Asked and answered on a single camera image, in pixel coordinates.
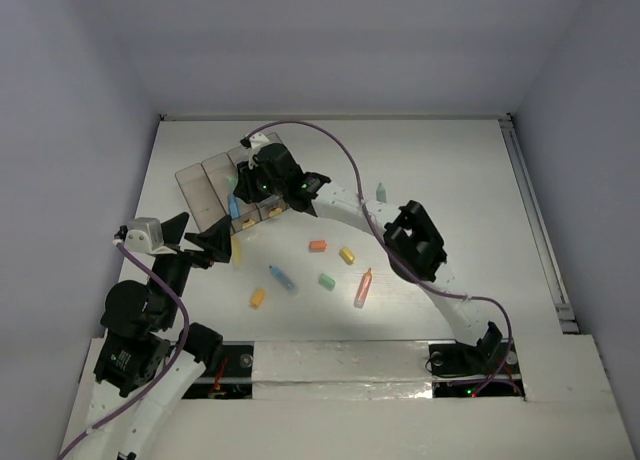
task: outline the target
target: blue marker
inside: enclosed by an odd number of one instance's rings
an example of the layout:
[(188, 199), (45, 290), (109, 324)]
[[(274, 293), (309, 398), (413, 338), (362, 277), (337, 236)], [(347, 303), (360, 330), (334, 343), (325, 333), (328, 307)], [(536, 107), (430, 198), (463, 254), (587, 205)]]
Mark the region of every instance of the blue marker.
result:
[(240, 216), (240, 209), (238, 208), (238, 200), (233, 193), (229, 194), (229, 215), (231, 218), (238, 218)]
[(288, 292), (294, 293), (298, 290), (291, 279), (287, 277), (285, 273), (278, 267), (269, 265), (269, 271), (271, 272), (271, 275), (273, 275), (273, 277), (278, 280), (278, 282), (280, 282), (280, 285), (287, 289)]

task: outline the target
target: wall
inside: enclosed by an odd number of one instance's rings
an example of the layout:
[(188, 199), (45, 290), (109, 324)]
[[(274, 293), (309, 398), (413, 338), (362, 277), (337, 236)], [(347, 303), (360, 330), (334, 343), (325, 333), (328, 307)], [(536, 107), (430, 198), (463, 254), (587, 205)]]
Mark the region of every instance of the wall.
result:
[(640, 0), (584, 0), (516, 116), (560, 268), (640, 453)]
[(164, 113), (504, 113), (581, 0), (101, 0)]
[(95, 5), (0, 0), (0, 445), (53, 459), (157, 116)]

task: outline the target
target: white table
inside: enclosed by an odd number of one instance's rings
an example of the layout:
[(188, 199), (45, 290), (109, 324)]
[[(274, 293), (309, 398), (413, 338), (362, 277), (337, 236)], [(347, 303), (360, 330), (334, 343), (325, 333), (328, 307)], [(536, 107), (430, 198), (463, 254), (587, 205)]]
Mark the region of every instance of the white table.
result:
[[(235, 147), (258, 124), (161, 123), (137, 216), (167, 219), (186, 210), (174, 173)], [(239, 269), (193, 271), (184, 293), (192, 321), (225, 340), (256, 341), (253, 379), (264, 384), (254, 386), (253, 400), (180, 402), (152, 459), (633, 458), (591, 337), (561, 333), (498, 123), (321, 124), (352, 151), (367, 193), (373, 196), (381, 181), (390, 203), (421, 202), (468, 292), (494, 296), (506, 307), (527, 401), (429, 399), (419, 355), (425, 344), (392, 340), (451, 338), (435, 307), (391, 272), (368, 235), (285, 212), (239, 234)], [(277, 132), (304, 169), (354, 186), (330, 141), (302, 127)], [(196, 230), (193, 222), (189, 228)], [(325, 238), (331, 251), (307, 253), (312, 238)], [(337, 256), (342, 245), (355, 252), (354, 266)], [(270, 278), (270, 263), (296, 280), (297, 297)], [(374, 283), (365, 308), (356, 310), (353, 294), (368, 267)], [(336, 279), (334, 292), (316, 285), (320, 272)], [(144, 281), (125, 262), (121, 279), (128, 278)], [(248, 300), (257, 286), (268, 294), (254, 311)], [(178, 320), (169, 335), (180, 328)], [(84, 428), (100, 346), (101, 340), (92, 344), (67, 441)], [(402, 400), (407, 386), (423, 394)]]

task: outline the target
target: gray wall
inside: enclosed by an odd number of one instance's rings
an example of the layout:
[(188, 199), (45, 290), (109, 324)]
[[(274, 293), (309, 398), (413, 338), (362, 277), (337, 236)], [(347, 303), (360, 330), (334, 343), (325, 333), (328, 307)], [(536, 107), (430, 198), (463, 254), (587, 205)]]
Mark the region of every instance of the gray wall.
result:
[(164, 113), (504, 113), (581, 0), (101, 0)]
[(157, 117), (99, 10), (0, 0), (0, 457), (62, 442)]
[(582, 329), (640, 453), (640, 0), (585, 0), (516, 117)]

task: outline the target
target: green object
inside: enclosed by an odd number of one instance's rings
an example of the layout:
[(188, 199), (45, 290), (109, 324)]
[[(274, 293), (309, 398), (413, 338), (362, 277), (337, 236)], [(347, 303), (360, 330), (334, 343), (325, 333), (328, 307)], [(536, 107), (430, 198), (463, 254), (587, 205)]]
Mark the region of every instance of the green object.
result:
[(320, 274), (318, 283), (329, 291), (332, 291), (334, 288), (336, 288), (336, 281), (329, 275), (325, 275), (324, 273)]
[(387, 203), (387, 191), (382, 183), (379, 183), (378, 188), (376, 188), (376, 200), (380, 203)]
[(233, 190), (234, 188), (236, 188), (236, 185), (238, 184), (238, 178), (234, 175), (229, 175), (227, 177), (227, 183), (229, 184), (229, 188)]

